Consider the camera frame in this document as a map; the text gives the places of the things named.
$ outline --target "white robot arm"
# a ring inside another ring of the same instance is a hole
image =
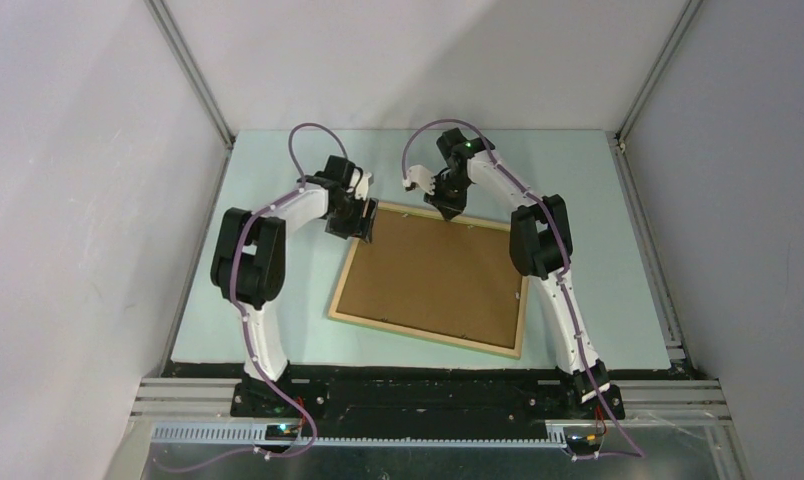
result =
[[[237,272],[237,300],[246,315],[242,318],[247,358],[245,372],[263,380],[263,373],[278,380],[287,367],[281,346],[276,307],[284,284],[285,245],[309,221],[327,218],[326,232],[371,241],[378,202],[367,198],[371,174],[341,157],[331,156],[325,170],[308,176],[300,187],[267,207],[266,215],[250,227],[244,248],[255,245],[254,253],[242,253]],[[229,299],[229,280],[241,230],[252,213],[236,208],[223,216],[211,281]],[[249,358],[254,352],[256,359]]]
[[[564,201],[557,195],[535,197],[505,166],[492,144],[490,146],[490,154],[496,163],[488,154],[482,139],[470,141],[460,130],[449,130],[438,140],[448,168],[435,175],[422,165],[412,166],[406,172],[403,185],[408,190],[422,189],[425,201],[435,206],[446,220],[451,220],[464,210],[467,187],[471,184],[483,187],[513,212],[509,246],[511,260],[522,275],[532,277],[531,283],[543,305],[547,329],[554,338],[558,368],[565,374],[565,383],[576,392],[580,403],[584,403],[593,398],[596,392],[585,381],[588,372],[579,355],[579,342],[582,342],[591,370],[589,373],[597,379],[599,390],[608,390],[610,384],[605,366],[599,360],[585,329],[573,292],[572,272],[558,271],[564,266],[564,261],[553,229],[538,203],[540,201],[543,207],[549,209],[561,240],[566,244],[567,251],[572,253]]]

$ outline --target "wooden frame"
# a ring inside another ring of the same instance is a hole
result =
[[[394,203],[387,203],[387,202],[380,202],[379,209],[392,211],[392,212],[399,212],[408,215],[416,215],[426,218],[433,218],[438,220],[443,220],[438,212],[425,210],[422,208],[416,207],[408,207],[404,205],[398,205]],[[466,216],[459,216],[453,219],[453,222],[460,223],[464,225],[474,225],[478,227],[490,228],[495,230],[501,231],[509,231],[510,225],[500,222],[494,222],[490,220],[483,220],[478,218],[466,217]],[[337,287],[334,290],[334,295],[331,300],[331,306],[329,307],[328,316],[334,320],[339,320],[347,323],[351,323],[354,325],[359,325],[363,327],[374,328],[377,330],[387,331],[391,333],[402,334],[418,339],[429,340],[433,342],[443,343],[447,345],[457,346],[468,348],[471,350],[482,351],[486,353],[502,355],[510,358],[520,358],[522,355],[523,350],[523,335],[525,333],[525,324],[526,324],[526,304],[528,302],[528,277],[522,277],[521,284],[520,284],[520,298],[519,298],[519,307],[517,312],[517,328],[514,337],[514,347],[507,348],[498,345],[492,345],[484,342],[464,339],[455,337],[452,335],[443,335],[434,332],[428,332],[424,330],[420,330],[417,328],[406,327],[402,325],[397,325],[393,323],[382,322],[378,320],[374,320],[371,318],[364,318],[358,317],[355,315],[350,315],[346,313],[339,312],[339,304],[340,298],[343,295],[343,289],[346,285],[346,280],[349,276],[349,271],[352,266],[352,262],[355,258],[355,254],[358,250],[358,246],[362,242],[359,240],[354,240],[352,242],[352,246],[349,248],[349,253],[346,256],[346,261],[343,264],[343,269],[340,274],[340,278],[337,281]]]

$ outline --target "red wire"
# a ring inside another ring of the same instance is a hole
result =
[[[594,416],[597,419],[596,430],[599,431],[599,422],[602,422],[602,426],[604,427],[604,430],[602,431],[602,433],[600,435],[605,435],[606,433],[608,433],[608,425],[605,423],[605,416],[602,413],[602,409],[599,408],[599,406],[597,405],[596,411],[594,413],[595,413]]]
[[[305,408],[305,402],[304,402],[304,400],[302,400],[302,397],[296,397],[296,403],[298,403],[299,406],[301,406],[302,408]],[[299,420],[299,428],[302,428],[303,426],[305,426],[305,416],[304,415],[302,415],[302,419]]]

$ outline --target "light blue table surface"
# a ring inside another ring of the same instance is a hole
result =
[[[426,207],[422,193],[406,193],[400,158],[412,132],[337,132],[349,158],[371,171],[370,196]],[[669,368],[632,224],[604,132],[581,130],[486,131],[505,162],[536,192],[560,194],[573,235],[573,280],[585,324],[609,369]],[[435,146],[439,131],[421,135],[410,163],[433,171],[444,165]],[[286,131],[243,131],[228,166],[207,233],[199,268],[181,320],[172,360],[191,363],[243,362],[245,352],[234,308],[209,279],[223,213],[255,210],[289,191],[298,176],[287,153]],[[322,169],[333,140],[320,131],[296,135],[295,150],[306,173]],[[466,215],[508,222],[490,195],[470,187]],[[416,340],[330,320],[326,312],[340,274],[348,240],[326,234],[316,220],[287,244],[287,271],[279,296],[284,351],[293,363],[442,368],[554,368],[555,350],[544,328],[536,293],[529,290],[523,354],[519,360]]]

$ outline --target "cork board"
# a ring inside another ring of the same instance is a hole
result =
[[[352,243],[329,317],[519,358],[528,280],[511,264],[508,230],[382,202],[373,243]]]

